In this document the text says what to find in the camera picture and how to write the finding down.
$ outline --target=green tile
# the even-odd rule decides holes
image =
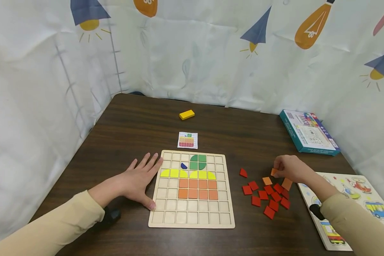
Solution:
[[[190,162],[189,163],[189,169],[190,170],[197,170],[198,169],[198,162]]]
[[[199,162],[206,162],[206,155],[199,155]]]
[[[200,162],[199,163],[199,170],[203,170],[203,168],[205,168],[205,166],[206,166],[205,162]]]
[[[198,161],[198,155],[193,155],[193,156],[191,157],[191,161],[195,161],[195,162],[197,162],[197,161]]]

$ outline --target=dark brown tabletop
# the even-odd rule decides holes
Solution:
[[[195,116],[181,121],[179,113],[190,109]],[[178,149],[179,132],[197,132],[198,150]],[[298,153],[276,115],[127,94],[113,98],[33,219],[163,149],[226,156],[236,228],[149,228],[146,208],[118,198],[112,202],[122,212],[117,223],[87,232],[58,255],[354,255],[326,251],[295,184],[290,209],[281,207],[273,220],[263,214],[266,203],[252,206],[241,188],[251,180],[262,184],[281,154],[297,155],[315,171],[354,174],[343,155]],[[248,179],[239,175],[241,167]],[[155,180],[146,191],[151,198]]]

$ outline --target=beige sleeve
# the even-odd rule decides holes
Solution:
[[[361,205],[335,194],[322,204],[321,213],[357,256],[384,256],[384,224]]]
[[[54,256],[103,218],[103,208],[81,192],[2,240],[0,256]]]

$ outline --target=fabric backdrop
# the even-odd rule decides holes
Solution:
[[[384,198],[384,0],[1,0],[0,240],[132,91],[313,111]]]

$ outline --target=toy box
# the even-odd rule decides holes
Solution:
[[[280,117],[299,152],[335,156],[340,148],[313,113],[282,110]]]

